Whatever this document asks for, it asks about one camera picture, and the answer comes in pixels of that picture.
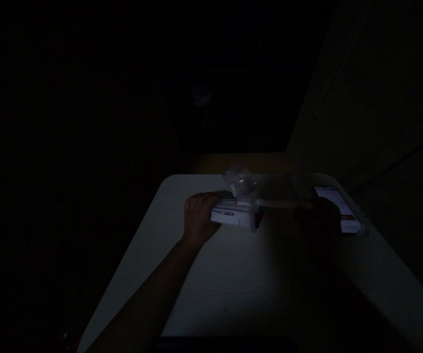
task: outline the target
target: table surface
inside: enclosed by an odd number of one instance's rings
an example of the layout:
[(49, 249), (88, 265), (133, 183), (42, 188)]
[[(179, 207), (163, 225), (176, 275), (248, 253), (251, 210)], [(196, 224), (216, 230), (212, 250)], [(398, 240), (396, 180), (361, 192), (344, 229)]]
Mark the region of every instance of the table surface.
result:
[[(334, 179), (309, 176), (305, 187), (337, 185), (362, 217)], [(286, 175), (256, 177), (263, 197), (297, 199)], [(79, 353), (85, 352), (180, 239), (185, 200), (195, 193), (226, 189), (221, 175), (175, 175), (161, 184), (82, 336)], [(408, 341), (423, 340), (423, 287), (383, 237), (371, 227), (369, 237), (342, 237), (339, 248), (353, 255), (342, 257), (340, 266), (367, 298)], [(163, 335), (272, 334), (289, 336), (308, 350), (336, 347), (333, 332), (338, 328), (311, 299), (303, 253), (290, 210), (267, 208), (253, 234), (223, 225), (195, 259)]]

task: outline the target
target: fingers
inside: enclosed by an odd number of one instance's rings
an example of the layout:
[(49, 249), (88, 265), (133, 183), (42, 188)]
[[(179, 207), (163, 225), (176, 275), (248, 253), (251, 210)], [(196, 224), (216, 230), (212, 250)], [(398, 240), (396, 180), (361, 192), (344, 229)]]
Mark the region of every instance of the fingers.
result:
[(187, 201), (185, 201), (185, 210), (197, 210), (200, 211), (202, 208), (202, 205), (205, 204), (205, 206), (208, 209), (208, 212), (211, 209), (211, 206), (219, 198), (219, 195), (214, 193), (200, 193), (193, 196), (190, 196)]
[(186, 211), (190, 210), (190, 202), (192, 201), (192, 198), (194, 197), (194, 195), (190, 196), (186, 201), (185, 201), (185, 205), (184, 208)]

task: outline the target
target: phone screen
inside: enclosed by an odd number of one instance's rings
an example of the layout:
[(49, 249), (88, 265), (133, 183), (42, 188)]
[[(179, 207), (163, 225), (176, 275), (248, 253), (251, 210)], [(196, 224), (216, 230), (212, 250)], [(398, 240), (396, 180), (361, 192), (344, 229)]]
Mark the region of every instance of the phone screen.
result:
[(332, 201), (341, 211), (341, 230), (343, 233), (357, 233), (360, 231), (360, 222), (354, 215), (343, 196), (334, 186), (315, 186), (315, 191), (320, 197)]

